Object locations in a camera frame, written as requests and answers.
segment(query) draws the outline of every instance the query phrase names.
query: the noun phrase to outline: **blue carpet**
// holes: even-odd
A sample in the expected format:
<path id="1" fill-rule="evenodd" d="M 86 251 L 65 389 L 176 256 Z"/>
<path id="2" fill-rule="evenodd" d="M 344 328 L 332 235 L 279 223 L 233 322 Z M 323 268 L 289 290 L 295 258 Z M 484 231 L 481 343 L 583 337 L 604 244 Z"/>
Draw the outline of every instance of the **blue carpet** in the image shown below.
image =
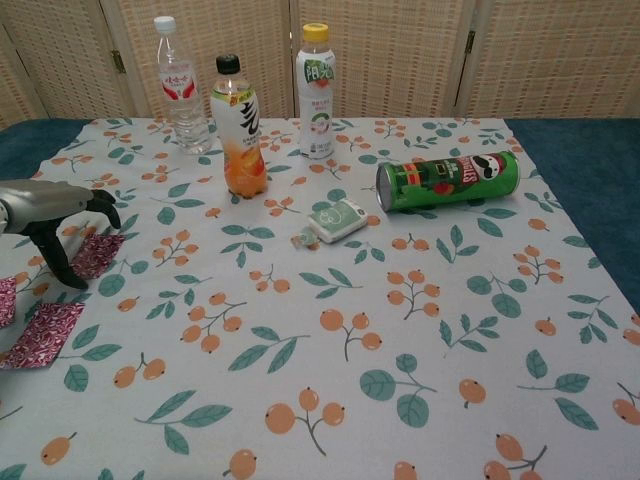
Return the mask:
<path id="1" fill-rule="evenodd" d="M 640 312 L 640 120 L 507 120 L 507 124 Z"/>
<path id="2" fill-rule="evenodd" d="M 0 180 L 28 178 L 89 120 L 0 132 Z M 507 120 L 556 198 L 640 312 L 640 120 Z"/>
<path id="3" fill-rule="evenodd" d="M 90 121 L 28 120 L 0 131 L 0 180 L 31 177 Z"/>

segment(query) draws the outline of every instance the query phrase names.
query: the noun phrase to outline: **floral tablecloth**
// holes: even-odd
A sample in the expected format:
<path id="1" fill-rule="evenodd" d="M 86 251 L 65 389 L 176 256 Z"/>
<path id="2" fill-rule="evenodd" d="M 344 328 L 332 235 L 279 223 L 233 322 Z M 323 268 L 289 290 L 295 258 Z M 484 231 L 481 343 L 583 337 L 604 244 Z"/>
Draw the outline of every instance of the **floral tablecloth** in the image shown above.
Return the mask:
<path id="1" fill-rule="evenodd" d="M 252 200 L 217 140 L 184 156 L 158 119 L 94 121 L 43 162 L 116 196 L 126 241 L 78 292 L 0 238 L 18 291 L 0 351 L 40 303 L 85 303 L 49 368 L 0 372 L 0 479 L 637 479 L 640 319 L 505 123 L 337 120 L 318 162 L 297 126 L 263 120 Z M 376 202 L 381 162 L 507 149 L 507 198 Z M 294 249 L 345 196 L 368 226 Z M 103 231 L 84 213 L 59 234 L 72 256 Z"/>

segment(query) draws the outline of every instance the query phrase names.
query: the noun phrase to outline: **yellow bottle cap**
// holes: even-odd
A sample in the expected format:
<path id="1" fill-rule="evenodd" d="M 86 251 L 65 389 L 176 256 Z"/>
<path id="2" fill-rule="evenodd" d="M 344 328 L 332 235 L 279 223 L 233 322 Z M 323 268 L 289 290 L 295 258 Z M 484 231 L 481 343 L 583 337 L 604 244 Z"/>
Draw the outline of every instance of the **yellow bottle cap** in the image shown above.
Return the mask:
<path id="1" fill-rule="evenodd" d="M 307 23 L 302 27 L 305 42 L 326 43 L 329 41 L 329 26 L 324 23 Z"/>

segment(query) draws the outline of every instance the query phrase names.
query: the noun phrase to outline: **water bottle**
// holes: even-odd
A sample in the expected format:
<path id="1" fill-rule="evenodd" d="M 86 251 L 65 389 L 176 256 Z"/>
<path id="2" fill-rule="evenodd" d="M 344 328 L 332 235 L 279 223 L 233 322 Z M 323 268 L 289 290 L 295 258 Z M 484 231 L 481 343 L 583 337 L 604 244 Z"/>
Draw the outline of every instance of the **water bottle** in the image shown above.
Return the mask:
<path id="1" fill-rule="evenodd" d="M 329 27 L 308 23 L 302 28 L 304 43 L 296 58 L 300 105 L 300 153 L 311 159 L 333 153 L 333 89 L 336 57 L 329 48 Z"/>
<path id="2" fill-rule="evenodd" d="M 211 135 L 198 91 L 196 72 L 175 34 L 176 20 L 173 17 L 156 17 L 153 23 L 160 34 L 160 82 L 178 145 L 189 154 L 208 152 L 211 149 Z"/>
<path id="3" fill-rule="evenodd" d="M 260 152 L 258 97 L 240 74 L 237 55 L 220 55 L 216 67 L 220 75 L 210 101 L 224 150 L 224 178 L 230 192 L 251 198 L 267 190 L 267 172 Z"/>

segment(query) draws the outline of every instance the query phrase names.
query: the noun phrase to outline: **pringles can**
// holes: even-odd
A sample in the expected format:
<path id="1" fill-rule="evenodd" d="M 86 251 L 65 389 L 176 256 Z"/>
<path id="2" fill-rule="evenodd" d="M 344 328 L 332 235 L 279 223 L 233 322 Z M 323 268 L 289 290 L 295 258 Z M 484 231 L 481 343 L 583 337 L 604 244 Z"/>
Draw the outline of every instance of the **pringles can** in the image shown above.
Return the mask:
<path id="1" fill-rule="evenodd" d="M 520 182 L 511 152 L 469 155 L 395 165 L 376 175 L 378 203 L 386 212 L 512 193 Z"/>

